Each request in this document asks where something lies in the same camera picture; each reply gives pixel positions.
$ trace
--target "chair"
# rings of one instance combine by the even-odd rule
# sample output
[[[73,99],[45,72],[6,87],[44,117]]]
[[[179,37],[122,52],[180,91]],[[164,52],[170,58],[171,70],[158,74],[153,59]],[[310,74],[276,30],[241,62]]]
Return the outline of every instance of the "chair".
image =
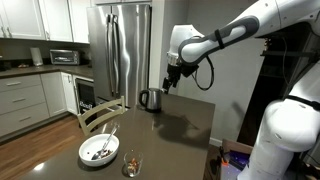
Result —
[[[111,112],[108,112],[108,113],[98,117],[97,119],[94,119],[89,124],[86,124],[85,121],[88,118],[90,118],[92,115],[97,114],[98,112],[106,110],[107,108],[109,108],[111,106],[115,106],[115,105],[121,105],[121,108],[114,110],[114,111],[111,111]],[[113,101],[109,101],[109,102],[100,104],[100,105],[86,111],[82,115],[78,114],[77,117],[78,117],[78,120],[79,120],[79,123],[81,125],[81,128],[82,128],[84,135],[87,136],[88,134],[90,134],[91,130],[94,127],[96,127],[97,125],[101,124],[102,122],[105,122],[106,120],[108,120],[116,115],[122,114],[125,111],[126,111],[126,109],[125,109],[124,96],[121,96],[120,99],[116,99]]]

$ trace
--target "hardwood floor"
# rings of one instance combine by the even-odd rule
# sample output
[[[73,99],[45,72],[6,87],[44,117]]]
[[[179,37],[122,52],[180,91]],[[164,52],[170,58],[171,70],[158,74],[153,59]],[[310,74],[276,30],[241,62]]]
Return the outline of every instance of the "hardwood floor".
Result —
[[[84,137],[70,115],[0,146],[0,179],[18,179]]]

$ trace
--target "refrigerator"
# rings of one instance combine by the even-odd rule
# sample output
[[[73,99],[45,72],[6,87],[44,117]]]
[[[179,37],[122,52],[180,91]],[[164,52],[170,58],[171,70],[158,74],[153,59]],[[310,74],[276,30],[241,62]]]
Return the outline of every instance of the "refrigerator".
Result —
[[[96,104],[123,95],[133,107],[149,81],[150,5],[95,6],[87,16]]]

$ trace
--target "dark countertop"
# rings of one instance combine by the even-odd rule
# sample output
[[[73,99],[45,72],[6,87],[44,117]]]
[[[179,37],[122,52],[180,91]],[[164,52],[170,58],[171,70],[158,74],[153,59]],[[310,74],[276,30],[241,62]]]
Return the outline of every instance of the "dark countertop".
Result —
[[[120,123],[120,147],[111,163],[96,168],[84,165],[78,155],[84,138],[22,179],[129,179],[122,168],[124,154],[131,149],[144,154],[140,175],[135,179],[203,179],[215,105],[163,95],[162,109],[152,114],[137,105],[109,122]]]
[[[34,75],[34,74],[59,72],[59,71],[93,79],[92,68],[89,68],[88,65],[81,65],[81,66],[43,65],[39,67],[31,66],[27,68],[12,68],[7,71],[1,71],[0,79]]]

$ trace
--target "electric kettle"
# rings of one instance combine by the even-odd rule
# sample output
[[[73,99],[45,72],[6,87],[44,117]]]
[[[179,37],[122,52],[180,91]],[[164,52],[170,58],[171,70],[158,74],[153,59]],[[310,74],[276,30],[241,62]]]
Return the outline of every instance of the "electric kettle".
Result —
[[[162,91],[157,88],[142,90],[139,95],[139,102],[148,112],[161,112],[161,93]]]

